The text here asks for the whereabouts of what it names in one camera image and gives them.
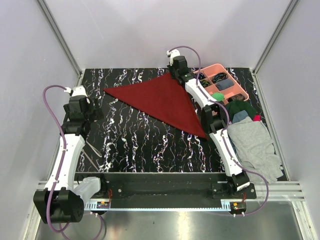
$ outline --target pink plastic bin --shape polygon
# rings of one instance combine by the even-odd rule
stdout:
[[[201,69],[200,71],[201,73],[203,73],[206,76],[206,79],[210,86],[205,87],[204,89],[210,94],[214,94],[214,93],[222,93],[224,95],[224,100],[223,103],[226,105],[228,104],[228,99],[237,95],[237,94],[241,94],[244,96],[244,100],[247,101],[249,99],[249,95],[248,93],[240,86],[240,84],[230,75],[230,73],[228,73],[228,71],[224,68],[224,66],[222,66],[221,64],[217,63],[208,67],[205,67],[203,69]],[[233,81],[234,85],[219,91],[219,89],[216,87],[216,85],[213,84],[212,79],[214,78],[215,75],[217,75],[218,73],[226,73],[228,74],[228,78],[230,80]]]

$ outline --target marble tabletop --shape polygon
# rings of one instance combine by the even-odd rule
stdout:
[[[265,117],[249,68],[227,68],[249,94],[248,102]],[[98,157],[86,145],[84,151],[99,172],[222,172],[213,143],[188,134],[105,94],[113,88],[148,81],[167,68],[86,69],[82,85],[89,97],[98,98],[105,118],[91,125],[87,142],[102,153]],[[77,172],[98,172],[81,153]]]

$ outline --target red cloth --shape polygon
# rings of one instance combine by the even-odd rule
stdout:
[[[254,118],[252,119],[252,121],[260,122],[261,121],[260,115],[255,115]]]
[[[104,91],[166,124],[206,138],[188,93],[169,73],[142,83],[105,88]]]

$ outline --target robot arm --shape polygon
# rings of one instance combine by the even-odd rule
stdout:
[[[231,146],[226,126],[226,116],[220,106],[214,104],[217,102],[200,83],[197,83],[194,73],[189,72],[186,58],[181,56],[177,49],[167,52],[170,57],[169,71],[171,77],[176,79],[182,87],[196,100],[201,108],[201,125],[204,132],[215,143],[225,168],[225,174],[229,177],[229,190],[238,192],[250,185],[247,173],[243,171],[234,160],[238,161],[237,156]],[[222,138],[222,131],[225,135],[226,144]]]
[[[101,189],[101,182],[97,177],[86,177],[77,187],[74,187],[74,179],[78,159],[85,146],[91,123],[104,117],[102,110],[96,99],[88,98],[83,86],[75,87],[73,90],[67,88],[66,92],[69,92],[70,99],[69,103],[63,106],[66,115],[61,126],[66,149],[60,136],[59,150],[50,178],[44,190],[36,191],[33,196],[33,202],[44,223],[47,223],[48,196],[55,182],[52,201],[49,203],[52,223],[79,222],[84,214],[84,205]],[[64,160],[56,181],[63,151],[65,151]]]

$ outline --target white wall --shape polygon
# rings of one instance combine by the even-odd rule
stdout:
[[[38,181],[47,177],[59,132],[43,89],[74,86],[76,74],[35,0],[0,2],[0,235],[21,239]],[[63,119],[63,91],[49,94]]]
[[[83,69],[165,67],[179,45],[195,48],[203,66],[253,68],[289,1],[46,0]]]
[[[320,236],[320,1],[300,1],[258,78],[292,180]]]

